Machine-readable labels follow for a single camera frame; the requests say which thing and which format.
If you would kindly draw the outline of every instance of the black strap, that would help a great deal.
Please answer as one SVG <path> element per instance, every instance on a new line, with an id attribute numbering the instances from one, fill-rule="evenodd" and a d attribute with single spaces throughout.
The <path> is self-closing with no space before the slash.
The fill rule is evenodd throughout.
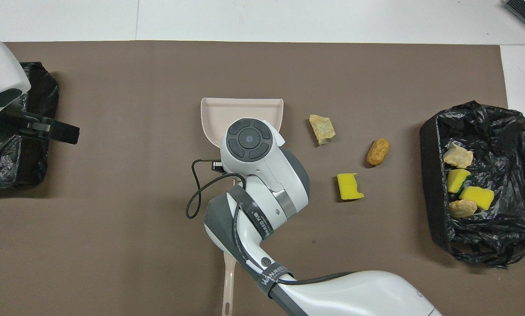
<path id="1" fill-rule="evenodd" d="M 259 274 L 257 286 L 270 298 L 270 290 L 272 290 L 274 285 L 278 283 L 278 279 L 287 273 L 292 275 L 285 266 L 279 262 L 274 262 Z"/>
<path id="2" fill-rule="evenodd" d="M 269 238 L 272 233 L 274 233 L 274 229 L 268 218 L 264 215 L 264 212 L 241 186 L 233 186 L 227 192 L 233 200 L 239 204 L 263 240 Z"/>

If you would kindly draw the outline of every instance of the beige dustpan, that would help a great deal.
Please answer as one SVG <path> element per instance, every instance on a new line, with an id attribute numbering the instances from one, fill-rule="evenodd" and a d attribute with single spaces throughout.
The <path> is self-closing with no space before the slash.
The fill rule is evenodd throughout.
<path id="1" fill-rule="evenodd" d="M 279 131 L 283 110 L 282 99 L 202 98 L 200 103 L 202 129 L 217 148 L 229 125 L 241 118 L 266 120 Z"/>
<path id="2" fill-rule="evenodd" d="M 284 100 L 282 99 L 231 99 L 202 98 L 200 117 L 202 129 L 206 138 L 217 148 L 231 123 L 240 118 L 256 118 L 266 120 L 276 130 L 282 125 Z M 236 260 L 224 252 L 226 262 L 226 278 L 224 281 L 224 296 L 222 316 L 233 314 L 233 276 Z"/>

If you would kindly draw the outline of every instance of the brown table surface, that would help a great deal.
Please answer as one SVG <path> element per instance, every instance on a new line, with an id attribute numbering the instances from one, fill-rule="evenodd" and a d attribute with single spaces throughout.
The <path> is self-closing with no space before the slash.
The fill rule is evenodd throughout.
<path id="1" fill-rule="evenodd" d="M 81 135 L 50 146 L 41 185 L 0 191 L 0 315 L 220 314 L 222 252 L 204 210 L 184 216 L 196 190 L 190 163 L 219 156 L 202 132 L 203 97 L 284 99 L 281 133 L 311 178 L 311 199 L 262 246 L 297 278 L 385 270 L 446 316 L 525 314 L 524 261 L 491 270 L 454 260 L 431 241 L 421 188 L 425 120 L 471 100 L 507 106 L 498 46 L 8 46 L 57 78 L 57 118 Z M 331 118 L 330 144 L 316 146 L 310 114 Z M 392 149 L 369 168 L 379 137 Z M 216 176 L 208 169 L 203 183 Z M 339 202 L 341 172 L 358 172 L 365 198 Z M 229 185 L 210 188 L 203 204 Z M 236 315 L 284 314 L 236 271 Z"/>

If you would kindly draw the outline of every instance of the trash bag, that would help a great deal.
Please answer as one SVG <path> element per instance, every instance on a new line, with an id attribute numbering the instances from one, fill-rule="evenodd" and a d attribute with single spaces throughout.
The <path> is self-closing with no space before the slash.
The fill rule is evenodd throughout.
<path id="1" fill-rule="evenodd" d="M 60 96 L 56 80 L 40 62 L 20 64 L 30 81 L 31 88 L 15 102 L 22 106 L 25 112 L 54 118 Z M 0 188 L 40 184 L 48 167 L 48 142 L 48 140 L 33 140 L 17 135 L 1 142 Z"/>
<path id="2" fill-rule="evenodd" d="M 525 256 L 525 118 L 522 113 L 475 101 L 444 110 L 421 127 L 421 170 L 433 241 L 455 259 L 505 268 Z M 473 152 L 465 186 L 489 188 L 487 211 L 453 218 L 443 162 L 451 143 Z"/>

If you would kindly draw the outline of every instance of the yellow sponge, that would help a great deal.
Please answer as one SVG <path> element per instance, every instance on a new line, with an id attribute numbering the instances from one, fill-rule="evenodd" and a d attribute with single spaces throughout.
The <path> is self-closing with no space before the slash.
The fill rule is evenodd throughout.
<path id="1" fill-rule="evenodd" d="M 495 192 L 480 187 L 466 187 L 460 194 L 461 200 L 470 200 L 477 204 L 481 210 L 489 210 L 493 199 L 495 198 Z"/>
<path id="2" fill-rule="evenodd" d="M 364 194 L 358 192 L 358 184 L 354 178 L 355 173 L 340 173 L 337 174 L 338 188 L 341 192 L 341 199 L 356 200 L 363 198 Z"/>
<path id="3" fill-rule="evenodd" d="M 464 181 L 471 176 L 471 172 L 465 169 L 454 169 L 448 172 L 448 192 L 457 193 L 460 191 Z"/>

